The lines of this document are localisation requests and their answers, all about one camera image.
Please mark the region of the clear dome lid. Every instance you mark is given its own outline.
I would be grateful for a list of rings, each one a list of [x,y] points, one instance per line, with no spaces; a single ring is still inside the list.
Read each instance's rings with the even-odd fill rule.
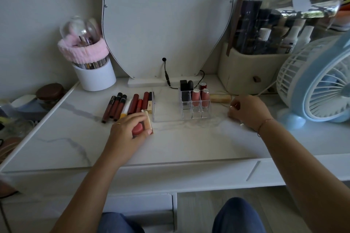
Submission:
[[[59,32],[64,44],[73,48],[94,45],[102,36],[101,27],[96,19],[83,19],[80,16],[73,16],[62,23]]]

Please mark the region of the white brush holder cup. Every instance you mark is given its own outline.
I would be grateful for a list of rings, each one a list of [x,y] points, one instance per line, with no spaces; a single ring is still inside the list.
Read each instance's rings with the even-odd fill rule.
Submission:
[[[82,88],[86,91],[101,91],[116,83],[116,76],[108,56],[108,62],[98,69],[81,69],[72,63],[72,67]]]

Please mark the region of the person's right leg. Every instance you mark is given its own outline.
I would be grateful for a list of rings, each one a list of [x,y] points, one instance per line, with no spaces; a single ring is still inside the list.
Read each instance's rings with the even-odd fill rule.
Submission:
[[[256,210],[243,198],[232,197],[216,215],[212,233],[266,233]]]

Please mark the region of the person's leg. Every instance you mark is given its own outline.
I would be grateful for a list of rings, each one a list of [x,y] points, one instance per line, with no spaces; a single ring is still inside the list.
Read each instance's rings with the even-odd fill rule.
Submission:
[[[243,198],[232,197],[216,215],[212,233],[266,233],[256,210]]]
[[[97,228],[97,233],[145,233],[137,222],[121,213],[103,213]]]

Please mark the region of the curved vanity mirror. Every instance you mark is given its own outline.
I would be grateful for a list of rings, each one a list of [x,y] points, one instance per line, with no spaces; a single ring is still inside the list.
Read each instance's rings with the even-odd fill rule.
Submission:
[[[103,0],[102,31],[131,79],[195,76],[221,40],[233,0]]]

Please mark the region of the black square lipstick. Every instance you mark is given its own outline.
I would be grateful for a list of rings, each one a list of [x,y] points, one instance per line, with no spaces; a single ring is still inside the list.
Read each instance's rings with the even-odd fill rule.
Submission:
[[[187,80],[180,80],[180,92],[181,92],[181,105],[182,108],[186,108],[188,105],[188,82]]]

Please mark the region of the dark tall cosmetic box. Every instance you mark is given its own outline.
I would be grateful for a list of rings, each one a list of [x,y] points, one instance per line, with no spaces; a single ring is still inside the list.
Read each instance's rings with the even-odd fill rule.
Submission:
[[[261,4],[262,1],[243,0],[239,23],[237,25],[238,35],[236,42],[236,50],[241,54],[244,53],[248,35],[251,32],[253,23],[256,20]]]

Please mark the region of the pink round lipstick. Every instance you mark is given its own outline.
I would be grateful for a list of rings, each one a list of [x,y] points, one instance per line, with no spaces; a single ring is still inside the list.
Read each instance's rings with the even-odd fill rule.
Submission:
[[[139,122],[132,130],[132,135],[134,137],[138,136],[144,131],[144,126],[142,122]]]

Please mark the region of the blue white desk fan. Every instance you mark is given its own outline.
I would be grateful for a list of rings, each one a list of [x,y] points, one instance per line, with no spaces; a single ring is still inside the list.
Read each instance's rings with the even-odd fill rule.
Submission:
[[[350,30],[293,53],[279,70],[276,86],[288,107],[277,120],[288,130],[300,129],[306,121],[350,120]]]

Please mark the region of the beige cosmetic storage box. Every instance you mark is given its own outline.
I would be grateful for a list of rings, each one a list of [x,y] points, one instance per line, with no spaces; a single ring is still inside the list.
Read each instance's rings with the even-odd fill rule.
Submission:
[[[293,26],[314,26],[310,42],[335,36],[327,34],[339,14],[342,0],[256,0],[262,1],[256,20],[247,38],[244,53],[236,50],[237,25],[243,0],[236,0],[232,12],[228,40],[224,43],[218,78],[232,95],[275,92],[275,82],[282,64],[291,54],[277,54],[281,41]],[[269,45],[263,55],[253,55],[253,45],[260,28],[270,28]]]

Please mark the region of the person's right hand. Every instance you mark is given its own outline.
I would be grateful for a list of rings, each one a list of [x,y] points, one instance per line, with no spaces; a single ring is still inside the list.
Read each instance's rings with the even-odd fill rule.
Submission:
[[[237,111],[242,120],[241,123],[256,132],[259,132],[264,123],[273,120],[267,106],[257,96],[236,96],[232,100],[228,111]]]

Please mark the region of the wooden tube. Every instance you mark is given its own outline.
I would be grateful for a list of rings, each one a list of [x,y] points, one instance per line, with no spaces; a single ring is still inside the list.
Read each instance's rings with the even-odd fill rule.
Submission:
[[[210,94],[210,101],[212,103],[229,104],[232,101],[232,96],[229,94]]]

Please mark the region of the beige gold lipstick tube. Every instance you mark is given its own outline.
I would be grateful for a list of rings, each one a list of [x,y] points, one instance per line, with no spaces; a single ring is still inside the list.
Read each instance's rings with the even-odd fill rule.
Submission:
[[[146,116],[146,118],[142,122],[144,130],[149,130],[150,131],[149,134],[153,134],[153,128],[152,128],[152,125],[151,125],[151,119],[150,119],[148,111],[147,110],[141,110],[141,111]]]

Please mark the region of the white vanity drawer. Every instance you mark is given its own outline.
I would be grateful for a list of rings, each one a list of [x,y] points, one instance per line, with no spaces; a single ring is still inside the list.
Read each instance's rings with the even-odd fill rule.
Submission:
[[[16,195],[3,200],[6,218],[13,233],[49,233],[71,197],[26,197]],[[137,222],[146,233],[174,231],[173,197],[160,195],[109,195],[103,213],[122,213]]]

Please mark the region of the person's left forearm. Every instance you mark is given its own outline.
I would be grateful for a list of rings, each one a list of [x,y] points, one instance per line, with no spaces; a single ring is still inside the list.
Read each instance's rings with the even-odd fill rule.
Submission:
[[[50,233],[97,233],[112,179],[132,154],[129,145],[106,148]]]

